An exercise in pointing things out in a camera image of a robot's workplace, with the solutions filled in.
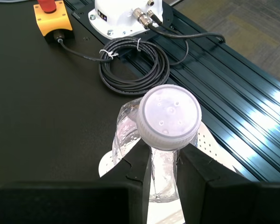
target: bottle cap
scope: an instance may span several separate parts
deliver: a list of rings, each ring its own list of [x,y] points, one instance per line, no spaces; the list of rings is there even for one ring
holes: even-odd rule
[[[186,89],[167,84],[145,94],[137,113],[137,128],[151,147],[174,151],[190,143],[201,119],[197,99]]]

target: black cable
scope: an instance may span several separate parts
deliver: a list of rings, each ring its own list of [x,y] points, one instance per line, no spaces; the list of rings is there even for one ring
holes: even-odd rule
[[[160,26],[163,27],[164,29],[168,30],[168,31],[171,31],[171,32],[177,34],[177,35],[179,34],[177,31],[175,31],[175,30],[173,30],[169,27],[164,26],[163,23],[161,23]],[[177,61],[175,63],[170,63],[170,66],[177,66],[186,59],[186,57],[188,55],[189,47],[188,47],[188,43],[187,43],[186,40],[184,40],[184,43],[185,43],[185,54],[184,54],[183,58],[181,58],[179,61]]]
[[[122,49],[137,49],[145,53],[151,58],[152,69],[143,77],[136,80],[124,80],[116,77],[110,69],[110,61],[112,58],[107,52],[101,52],[100,58],[92,58],[76,51],[68,49],[61,38],[57,39],[59,44],[68,52],[89,59],[91,61],[100,62],[99,75],[111,90],[124,95],[143,95],[151,88],[165,84],[169,78],[170,66],[166,53],[157,45],[148,41],[139,41],[134,37],[116,38],[109,41],[103,48],[107,52],[118,53]]]
[[[223,35],[220,33],[212,33],[212,32],[207,32],[207,33],[202,33],[202,34],[192,34],[192,35],[175,35],[175,34],[168,34],[165,33],[156,27],[154,27],[152,24],[148,25],[148,28],[152,31],[154,31],[157,34],[160,34],[162,36],[172,38],[172,39],[192,39],[192,38],[198,38],[198,37],[207,37],[207,36],[214,36],[219,38],[223,43],[225,43],[225,38]]]
[[[71,49],[69,49],[68,47],[66,47],[64,45],[63,39],[61,39],[61,38],[57,39],[57,41],[65,50],[67,50],[68,52],[70,52],[70,53],[72,53],[72,54],[74,54],[76,56],[83,57],[83,58],[86,58],[86,59],[94,61],[94,62],[105,62],[105,63],[108,63],[108,62],[112,61],[112,58],[110,58],[110,57],[106,58],[106,59],[94,58],[94,57],[89,57],[89,56],[84,55],[82,53],[76,52],[74,50],[71,50]]]

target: metal connector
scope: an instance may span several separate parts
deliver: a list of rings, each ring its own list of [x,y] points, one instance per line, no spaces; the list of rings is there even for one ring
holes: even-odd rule
[[[152,10],[148,10],[147,15],[148,15],[149,18],[151,18],[154,15],[154,13],[153,13]]]
[[[132,15],[145,29],[148,29],[148,25],[152,23],[151,19],[140,8],[136,8]]]
[[[153,6],[154,5],[154,0],[148,0],[147,5],[148,6]]]

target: black table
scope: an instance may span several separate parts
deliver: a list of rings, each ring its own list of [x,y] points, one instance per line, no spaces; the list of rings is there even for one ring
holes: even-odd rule
[[[109,91],[97,63],[48,45],[33,4],[0,4],[0,184],[94,180],[132,98]],[[70,20],[75,39],[67,45],[99,56],[103,45]],[[132,78],[119,63],[114,70]]]

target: plastic water bottle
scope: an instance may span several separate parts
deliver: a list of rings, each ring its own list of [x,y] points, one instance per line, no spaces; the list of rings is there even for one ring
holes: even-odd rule
[[[116,165],[142,138],[151,147],[151,202],[179,199],[176,186],[178,150],[197,146],[201,108],[196,98],[176,85],[151,89],[121,107],[113,141]]]

